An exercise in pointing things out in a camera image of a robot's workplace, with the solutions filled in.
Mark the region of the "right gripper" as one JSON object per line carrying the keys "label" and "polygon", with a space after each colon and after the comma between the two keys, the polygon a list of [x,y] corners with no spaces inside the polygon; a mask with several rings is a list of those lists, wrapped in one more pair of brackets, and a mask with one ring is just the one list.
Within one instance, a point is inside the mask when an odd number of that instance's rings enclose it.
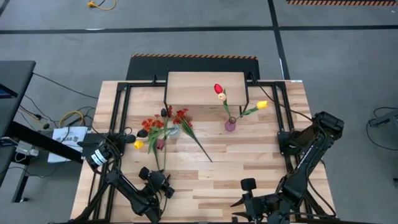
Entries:
{"label": "right gripper", "polygon": [[247,192],[242,194],[242,197],[237,202],[233,203],[231,207],[244,205],[245,211],[233,212],[233,215],[244,217],[249,222],[259,223],[264,217],[274,212],[274,205],[279,201],[278,196],[275,194],[268,194],[254,197],[252,190],[257,188],[254,178],[241,180],[241,188]]}

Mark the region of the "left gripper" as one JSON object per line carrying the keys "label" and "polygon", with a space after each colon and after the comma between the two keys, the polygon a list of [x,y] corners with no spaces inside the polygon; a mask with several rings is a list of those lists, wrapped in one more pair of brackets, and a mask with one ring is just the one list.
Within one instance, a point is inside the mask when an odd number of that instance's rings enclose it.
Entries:
{"label": "left gripper", "polygon": [[175,190],[169,187],[168,178],[162,170],[150,171],[147,167],[143,167],[139,172],[139,177],[142,180],[147,180],[156,191],[162,190],[167,198],[172,198],[175,193]]}

